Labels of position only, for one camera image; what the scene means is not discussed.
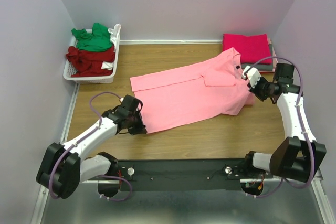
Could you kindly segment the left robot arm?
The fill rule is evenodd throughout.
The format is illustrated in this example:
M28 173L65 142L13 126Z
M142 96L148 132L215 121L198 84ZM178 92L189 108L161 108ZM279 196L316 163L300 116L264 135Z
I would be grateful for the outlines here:
M142 101L131 95L118 99L119 105L98 114L97 122L79 136L47 147L36 182L47 188L53 199L68 198L80 183L94 177L116 180L119 186L129 184L122 177L115 157L106 152L89 157L91 151L122 130L130 135L146 133L141 116Z

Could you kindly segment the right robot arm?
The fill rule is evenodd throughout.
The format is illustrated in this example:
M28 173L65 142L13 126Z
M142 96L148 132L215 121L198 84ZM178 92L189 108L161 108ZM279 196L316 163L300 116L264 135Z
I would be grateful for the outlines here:
M270 99L281 114L285 139L273 154L249 152L241 165L242 173L255 177L260 170L283 178L296 188L304 188L313 180L325 155L326 147L317 143L303 107L302 84L295 85L292 64L276 65L272 81L267 81L257 68L247 66L242 77L249 91L260 101Z

